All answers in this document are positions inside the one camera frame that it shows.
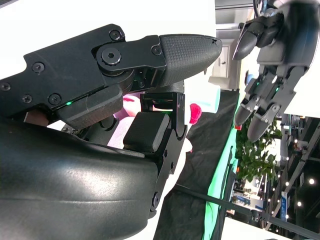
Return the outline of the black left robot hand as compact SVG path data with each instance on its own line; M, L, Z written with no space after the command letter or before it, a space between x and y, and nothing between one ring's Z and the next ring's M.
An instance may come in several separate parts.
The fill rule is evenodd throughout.
M257 47L259 75L245 88L245 97L234 123L251 118L247 137L256 142L274 118L282 116L295 96L294 88L309 70L320 35L320 3L317 0L291 0L272 15L247 21L233 55L242 60Z

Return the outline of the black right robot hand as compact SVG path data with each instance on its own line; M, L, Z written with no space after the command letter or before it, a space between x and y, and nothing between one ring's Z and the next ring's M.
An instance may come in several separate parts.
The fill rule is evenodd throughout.
M156 215L187 135L185 79L220 39L115 24L24 56L0 82L0 237L124 240Z

